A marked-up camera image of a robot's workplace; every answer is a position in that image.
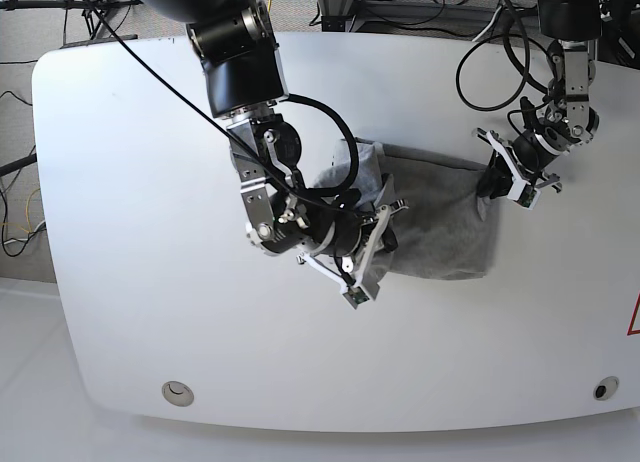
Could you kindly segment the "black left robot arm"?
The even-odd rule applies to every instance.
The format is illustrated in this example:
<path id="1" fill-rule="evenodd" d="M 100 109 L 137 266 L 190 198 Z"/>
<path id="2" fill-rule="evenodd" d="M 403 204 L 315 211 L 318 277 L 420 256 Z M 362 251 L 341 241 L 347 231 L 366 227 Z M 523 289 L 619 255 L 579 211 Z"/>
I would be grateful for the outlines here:
<path id="1" fill-rule="evenodd" d="M 562 190 L 559 177 L 547 167 L 590 142 L 599 124 L 589 101 L 596 72 L 589 44 L 601 35 L 599 0 L 537 0 L 537 15 L 541 34 L 551 39 L 546 60 L 552 79 L 543 101 L 536 107 L 528 98 L 520 99 L 523 131 L 513 141 L 494 131 L 477 132 L 492 148 L 477 196 L 505 197 L 528 209 L 542 188 Z"/>

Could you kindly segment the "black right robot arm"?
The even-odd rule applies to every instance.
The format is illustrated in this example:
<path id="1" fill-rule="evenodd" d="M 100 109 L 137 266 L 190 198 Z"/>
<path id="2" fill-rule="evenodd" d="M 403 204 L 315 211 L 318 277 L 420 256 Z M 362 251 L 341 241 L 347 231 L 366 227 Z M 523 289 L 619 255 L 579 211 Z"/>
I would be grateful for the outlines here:
<path id="1" fill-rule="evenodd" d="M 184 24 L 204 72 L 213 117 L 225 128 L 239 175 L 248 235 L 269 254 L 296 246 L 336 262 L 362 259 L 366 249 L 392 253 L 397 238 L 373 204 L 361 202 L 355 182 L 356 138 L 327 105 L 288 91 L 279 46 L 264 0 L 141 0 Z M 308 187 L 298 168 L 302 143 L 296 129 L 274 112 L 280 102 L 314 108 L 343 135 L 349 155 L 341 180 Z"/>

